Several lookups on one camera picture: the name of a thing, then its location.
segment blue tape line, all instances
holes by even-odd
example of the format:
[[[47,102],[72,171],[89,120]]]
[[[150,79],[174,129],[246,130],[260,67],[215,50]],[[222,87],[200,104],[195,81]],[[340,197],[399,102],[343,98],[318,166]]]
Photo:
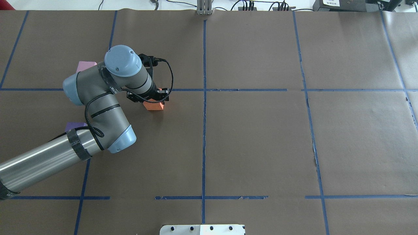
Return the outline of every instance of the blue tape line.
[[[286,92],[287,89],[207,89],[208,92]]]
[[[62,88],[1,88],[1,91],[63,91]]]
[[[249,200],[263,200],[268,196],[205,196],[205,200],[237,200],[237,199],[249,199]],[[157,196],[155,200],[201,200],[202,196]]]
[[[380,17],[382,18],[383,31],[385,32],[386,40],[387,40],[387,43],[388,43],[389,48],[390,48],[390,53],[392,54],[393,61],[395,62],[396,71],[398,72],[399,79],[400,79],[400,82],[402,84],[403,91],[405,93],[405,97],[408,99],[409,110],[411,111],[412,119],[414,120],[414,123],[415,123],[415,129],[418,131],[418,122],[417,122],[417,118],[415,116],[414,108],[412,108],[411,100],[409,99],[408,92],[406,91],[405,82],[403,81],[403,77],[402,77],[402,74],[400,72],[398,61],[396,60],[395,53],[393,52],[392,43],[390,42],[389,35],[387,33],[387,30],[386,30],[385,19],[383,17],[382,11],[380,12]]]
[[[188,89],[188,88],[177,88],[177,89],[174,89],[173,88],[173,91],[174,92],[202,92],[203,89]]]
[[[305,93],[306,108],[308,110],[309,127],[311,129],[313,153],[315,155],[316,173],[317,173],[318,183],[319,183],[319,193],[321,194],[322,213],[324,215],[325,232],[326,232],[326,235],[329,235],[328,217],[326,215],[324,190],[322,188],[321,170],[319,169],[318,153],[316,151],[314,127],[312,125],[311,108],[309,107],[309,98],[308,98],[308,91],[307,91],[307,88],[306,88],[305,72],[303,71],[303,66],[302,66],[302,53],[301,53],[301,46],[300,46],[300,43],[299,43],[298,27],[297,27],[297,24],[296,24],[296,15],[295,15],[295,12],[292,12],[292,14],[293,14],[293,24],[295,26],[296,43],[298,45],[299,63],[300,63],[300,66],[301,66],[301,73],[302,73],[302,78],[303,78],[303,89],[304,89],[304,93]]]
[[[115,32],[115,25],[116,25],[116,17],[117,17],[117,10],[115,11],[115,16],[113,17],[112,32],[110,34],[110,41],[109,41],[109,50],[112,47],[113,33]]]
[[[13,200],[80,200],[79,196],[15,196]],[[110,197],[88,196],[84,200],[110,200]]]
[[[106,197],[106,196],[85,196],[84,200],[110,200],[110,197]]]
[[[305,196],[305,199],[320,199],[321,196]],[[416,195],[328,195],[325,199],[372,199],[372,198],[414,198],[418,199]]]
[[[206,20],[203,21],[203,151],[202,151],[202,224],[205,224],[206,193]]]
[[[308,92],[403,92],[403,89],[307,89]]]
[[[89,175],[89,168],[90,168],[90,159],[87,160],[86,164],[86,171],[84,173],[84,180],[83,180],[83,187],[81,189],[81,196],[80,196],[80,203],[79,203],[79,210],[77,212],[77,219],[76,219],[76,226],[74,228],[74,235],[77,235],[78,233],[78,227],[80,224],[80,218],[81,218],[81,210],[83,208],[83,200],[84,200],[84,193],[86,191],[86,184],[87,184],[87,176]]]
[[[15,45],[13,46],[12,53],[10,53],[10,57],[9,57],[9,61],[7,62],[7,65],[6,65],[6,69],[4,70],[3,78],[1,79],[1,82],[0,82],[0,88],[2,88],[4,80],[6,79],[7,71],[9,70],[10,63],[12,62],[12,58],[13,58],[13,55],[15,53],[16,46],[18,45],[20,36],[22,34],[22,31],[23,31],[23,27],[25,26],[26,19],[28,18],[28,14],[29,14],[29,11],[27,10],[26,14],[25,14],[25,17],[23,18],[22,25],[20,26],[20,30],[19,30],[19,33],[18,33],[18,37],[16,38]]]
[[[237,199],[250,199],[250,200],[264,200],[268,196],[206,196],[206,199],[211,200],[237,200]]]
[[[15,196],[13,200],[80,200],[79,196]]]
[[[202,196],[162,196],[155,197],[156,200],[202,200]]]

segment black tape band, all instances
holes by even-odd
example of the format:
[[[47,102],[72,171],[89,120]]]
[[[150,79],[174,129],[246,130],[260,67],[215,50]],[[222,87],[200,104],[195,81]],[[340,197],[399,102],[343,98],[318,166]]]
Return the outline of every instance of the black tape band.
[[[112,75],[110,74],[109,70],[107,70],[106,66],[103,64],[99,64],[99,72],[102,76],[103,81],[106,83],[106,85],[109,87],[110,91],[113,94],[119,93],[122,91],[120,86],[115,82]]]
[[[81,144],[81,140],[77,134],[77,131],[75,129],[71,129],[67,131],[67,138],[70,142],[71,147],[73,148],[74,152],[76,152],[77,156],[82,160],[85,161],[92,156],[89,154],[87,149],[83,147]]]
[[[2,184],[2,182],[0,181],[0,200],[7,200],[10,199],[16,195],[18,195],[19,193],[15,193],[10,191],[8,188],[6,188],[6,186],[4,186]]]
[[[107,108],[105,108],[105,109],[102,109],[102,110],[100,110],[100,111],[98,111],[98,112],[95,112],[95,113],[93,113],[93,114],[91,115],[91,117],[92,117],[92,118],[97,117],[97,116],[99,116],[100,114],[102,114],[102,113],[104,113],[104,112],[107,112],[107,111],[109,111],[109,110],[112,110],[112,109],[114,109],[114,108],[117,108],[117,107],[120,107],[120,104],[117,104],[117,105],[112,105],[112,106],[109,106],[109,107],[107,107]]]

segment blue joint cap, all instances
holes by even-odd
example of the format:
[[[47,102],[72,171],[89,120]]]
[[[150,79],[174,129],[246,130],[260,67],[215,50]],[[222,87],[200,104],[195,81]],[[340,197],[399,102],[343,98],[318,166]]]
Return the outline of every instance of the blue joint cap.
[[[128,128],[117,138],[113,144],[107,148],[111,153],[117,153],[125,148],[131,146],[136,141],[136,135],[133,132],[132,125],[129,125]]]
[[[67,77],[64,82],[62,82],[62,88],[71,102],[75,105],[83,105],[77,93],[77,74]]]
[[[117,45],[104,56],[107,70],[118,77],[131,77],[142,68],[142,61],[128,46]]]

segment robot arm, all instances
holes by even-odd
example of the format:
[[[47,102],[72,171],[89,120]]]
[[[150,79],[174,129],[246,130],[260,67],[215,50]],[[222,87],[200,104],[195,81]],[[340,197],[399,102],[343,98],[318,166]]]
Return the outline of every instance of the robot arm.
[[[146,57],[145,61],[152,68],[156,62],[165,60]],[[104,149],[117,153],[131,146],[136,136],[115,94],[127,91],[127,97],[134,102],[158,103],[168,101],[173,88],[171,84],[170,91],[159,90],[148,71],[152,69],[145,68],[131,48],[118,45],[106,53],[103,62],[65,79],[63,88],[67,97],[76,105],[86,106],[88,127],[69,130],[63,136],[1,163],[0,199],[9,199]]]

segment white label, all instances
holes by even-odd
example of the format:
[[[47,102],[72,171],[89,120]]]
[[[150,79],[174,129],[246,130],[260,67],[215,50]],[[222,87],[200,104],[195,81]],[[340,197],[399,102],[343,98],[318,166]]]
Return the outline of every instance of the white label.
[[[339,7],[339,0],[322,0],[325,5]]]

